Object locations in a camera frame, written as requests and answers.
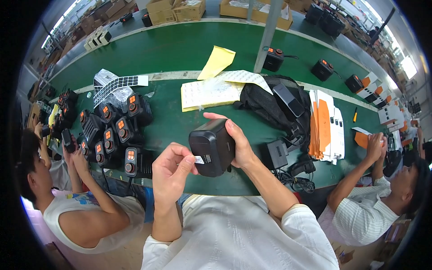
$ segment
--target hand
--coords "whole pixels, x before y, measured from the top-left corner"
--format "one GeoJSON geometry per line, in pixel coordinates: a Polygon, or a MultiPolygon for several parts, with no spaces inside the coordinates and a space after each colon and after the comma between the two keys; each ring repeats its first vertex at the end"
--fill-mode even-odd
{"type": "Polygon", "coordinates": [[[35,125],[35,134],[36,134],[36,136],[38,136],[39,139],[42,139],[41,133],[42,133],[42,123],[38,122],[38,124],[35,125]]]}
{"type": "Polygon", "coordinates": [[[73,166],[73,159],[72,159],[72,155],[78,151],[78,143],[76,142],[75,137],[72,134],[72,141],[75,145],[75,151],[73,153],[68,153],[68,151],[66,150],[66,148],[64,147],[64,143],[61,143],[61,146],[63,147],[63,157],[64,157],[64,161],[66,161],[67,166],[73,166]]]}
{"type": "Polygon", "coordinates": [[[168,145],[153,162],[152,168],[155,204],[163,207],[173,206],[180,198],[189,172],[198,174],[195,156],[178,143],[168,145]]]}
{"type": "MultiPolygon", "coordinates": [[[[212,112],[205,112],[204,117],[207,119],[228,119],[226,116],[215,114],[212,112]]],[[[231,119],[225,122],[226,131],[235,141],[235,158],[231,164],[236,168],[245,168],[252,164],[255,153],[252,151],[251,145],[248,139],[241,130],[241,128],[236,125],[231,119]]]]}
{"type": "Polygon", "coordinates": [[[368,135],[368,148],[367,148],[366,159],[372,163],[377,161],[381,157],[382,137],[383,137],[382,132],[368,135]]]}
{"type": "Polygon", "coordinates": [[[73,160],[73,165],[75,166],[76,172],[80,176],[81,179],[84,179],[83,176],[86,173],[89,173],[89,163],[87,162],[85,156],[82,151],[75,151],[70,154],[73,160]]]}
{"type": "Polygon", "coordinates": [[[382,143],[382,147],[381,147],[381,156],[380,156],[381,159],[385,158],[385,154],[387,154],[387,137],[383,136],[382,140],[384,142],[382,143]]]}

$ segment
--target yellow backing paper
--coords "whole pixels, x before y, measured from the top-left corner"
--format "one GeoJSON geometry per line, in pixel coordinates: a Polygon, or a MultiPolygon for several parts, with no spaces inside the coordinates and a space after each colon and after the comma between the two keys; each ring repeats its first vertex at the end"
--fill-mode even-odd
{"type": "Polygon", "coordinates": [[[205,67],[201,71],[197,80],[213,78],[218,75],[227,66],[231,65],[234,60],[235,51],[221,48],[218,46],[213,47],[212,54],[208,59],[205,67]]]}

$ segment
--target barcode label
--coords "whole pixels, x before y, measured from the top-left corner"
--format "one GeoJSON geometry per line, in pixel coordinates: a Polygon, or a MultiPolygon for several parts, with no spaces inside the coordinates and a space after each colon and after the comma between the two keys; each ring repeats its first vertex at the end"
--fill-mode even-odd
{"type": "Polygon", "coordinates": [[[204,164],[204,160],[201,156],[195,156],[195,163],[204,164]]]}

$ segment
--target striped shirt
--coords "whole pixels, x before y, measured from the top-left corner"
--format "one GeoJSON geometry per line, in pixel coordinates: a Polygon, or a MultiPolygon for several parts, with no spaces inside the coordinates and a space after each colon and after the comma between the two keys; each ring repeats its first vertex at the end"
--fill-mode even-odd
{"type": "Polygon", "coordinates": [[[380,199],[390,193],[390,182],[384,177],[376,180],[374,186],[355,187],[340,202],[336,213],[327,205],[318,223],[330,240],[350,246],[368,245],[399,217],[380,199]]]}

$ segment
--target green workbench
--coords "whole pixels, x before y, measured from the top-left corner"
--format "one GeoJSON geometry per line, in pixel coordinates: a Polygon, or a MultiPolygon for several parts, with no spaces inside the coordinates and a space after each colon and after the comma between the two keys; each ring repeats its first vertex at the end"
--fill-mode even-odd
{"type": "MultiPolygon", "coordinates": [[[[92,84],[94,75],[101,68],[118,76],[161,71],[201,70],[213,45],[236,51],[234,62],[226,70],[251,71],[263,31],[263,27],[256,25],[227,22],[189,23],[150,29],[112,42],[85,55],[59,73],[51,83],[56,89],[61,89],[64,84],[68,83],[68,87],[75,90],[92,84]]],[[[287,54],[300,57],[300,60],[286,59],[277,74],[358,98],[336,75],[330,77],[326,82],[321,82],[309,71],[320,58],[324,58],[333,63],[335,70],[343,78],[353,73],[358,76],[365,76],[368,73],[343,55],[308,39],[282,31],[275,32],[272,46],[281,48],[287,54]]],[[[159,154],[173,141],[187,146],[189,133],[207,121],[202,116],[202,111],[181,112],[180,88],[183,83],[191,81],[194,80],[151,81],[148,87],[134,89],[142,95],[155,92],[152,98],[146,98],[150,102],[154,117],[153,123],[143,130],[146,149],[154,150],[159,154]]],[[[86,94],[79,94],[78,111],[93,108],[92,98],[87,98],[86,94]]],[[[355,106],[336,98],[334,104],[341,110],[344,118],[345,159],[339,160],[337,165],[331,165],[329,162],[314,162],[317,170],[313,174],[313,182],[317,188],[337,184],[360,162],[359,156],[363,155],[364,151],[354,142],[350,130],[352,127],[362,127],[373,133],[383,131],[376,112],[359,106],[357,122],[353,123],[355,106]]],[[[273,129],[251,111],[238,111],[231,105],[207,108],[205,111],[226,115],[239,124],[258,156],[260,155],[258,151],[260,144],[284,135],[282,131],[273,129]]],[[[76,121],[73,124],[72,133],[78,136],[80,132],[82,128],[76,121]]],[[[299,154],[298,150],[291,152],[288,156],[289,164],[296,162],[299,154]]],[[[95,164],[92,164],[92,169],[100,171],[95,164]]],[[[110,170],[106,174],[127,181],[123,170],[110,170]]],[[[150,179],[134,179],[134,182],[144,186],[152,185],[150,179]]],[[[185,193],[212,195],[258,195],[252,182],[236,168],[233,168],[231,173],[225,172],[224,175],[217,178],[191,174],[187,178],[184,191],[185,193]]]]}

